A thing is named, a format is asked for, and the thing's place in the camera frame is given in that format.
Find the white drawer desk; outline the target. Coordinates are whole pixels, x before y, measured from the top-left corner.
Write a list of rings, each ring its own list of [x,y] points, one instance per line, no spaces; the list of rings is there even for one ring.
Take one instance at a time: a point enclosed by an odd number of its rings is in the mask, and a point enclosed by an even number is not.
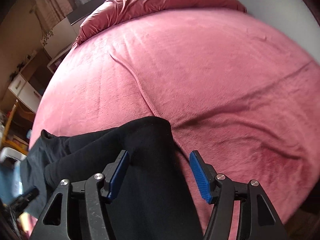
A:
[[[47,67],[51,58],[44,49],[40,49],[22,67],[9,85],[10,92],[33,113],[37,112],[52,72]]]

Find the white plastic storage box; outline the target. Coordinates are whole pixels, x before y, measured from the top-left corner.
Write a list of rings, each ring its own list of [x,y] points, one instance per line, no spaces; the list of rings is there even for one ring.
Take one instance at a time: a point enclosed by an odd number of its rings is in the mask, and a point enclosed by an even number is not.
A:
[[[13,170],[26,157],[26,155],[13,148],[4,147],[1,150],[0,162],[1,165]]]

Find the pink fleece bed blanket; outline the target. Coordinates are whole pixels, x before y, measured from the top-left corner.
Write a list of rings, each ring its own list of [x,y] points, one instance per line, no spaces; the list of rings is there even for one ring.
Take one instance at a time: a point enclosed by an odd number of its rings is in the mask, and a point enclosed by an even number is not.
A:
[[[42,130],[77,135],[144,116],[232,180],[258,180],[283,222],[319,180],[319,63],[236,10],[155,12],[111,26],[96,12],[36,112]]]

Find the red crumpled duvet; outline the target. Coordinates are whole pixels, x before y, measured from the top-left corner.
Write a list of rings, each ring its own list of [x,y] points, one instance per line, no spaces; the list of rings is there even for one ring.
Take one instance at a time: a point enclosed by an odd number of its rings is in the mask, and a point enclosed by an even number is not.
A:
[[[106,0],[80,25],[73,47],[120,23],[155,12],[185,8],[226,8],[247,12],[238,0]]]

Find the white bedside cabinet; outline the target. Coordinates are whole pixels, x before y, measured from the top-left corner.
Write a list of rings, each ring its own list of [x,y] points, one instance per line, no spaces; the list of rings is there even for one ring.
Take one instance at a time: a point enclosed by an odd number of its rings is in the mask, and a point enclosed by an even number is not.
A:
[[[47,68],[53,74],[62,62],[63,55],[70,51],[76,37],[77,33],[68,18],[64,18],[41,39],[43,48],[51,58]]]

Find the wooden chair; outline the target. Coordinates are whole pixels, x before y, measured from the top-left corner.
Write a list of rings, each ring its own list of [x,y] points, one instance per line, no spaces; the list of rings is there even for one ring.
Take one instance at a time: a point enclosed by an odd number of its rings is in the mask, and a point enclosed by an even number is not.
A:
[[[23,155],[28,154],[29,135],[33,127],[35,113],[26,109],[18,100],[5,118],[4,131],[1,137],[1,149],[13,148]]]

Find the black pants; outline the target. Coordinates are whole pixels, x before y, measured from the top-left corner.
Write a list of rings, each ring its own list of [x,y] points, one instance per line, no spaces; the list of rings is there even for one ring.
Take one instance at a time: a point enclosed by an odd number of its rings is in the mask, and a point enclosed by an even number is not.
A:
[[[122,150],[130,165],[107,207],[117,239],[201,239],[199,217],[176,155],[167,120],[149,116],[73,137],[42,131],[20,164],[22,186],[39,189],[26,211],[39,218],[63,179],[87,180]]]

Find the black headboard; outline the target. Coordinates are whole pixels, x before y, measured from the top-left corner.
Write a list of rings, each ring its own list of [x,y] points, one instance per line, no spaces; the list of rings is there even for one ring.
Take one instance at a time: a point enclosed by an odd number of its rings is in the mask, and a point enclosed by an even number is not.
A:
[[[67,15],[67,19],[71,25],[76,24],[79,20],[90,15],[97,7],[101,6],[106,0],[91,0],[85,4],[80,5],[70,14]]]

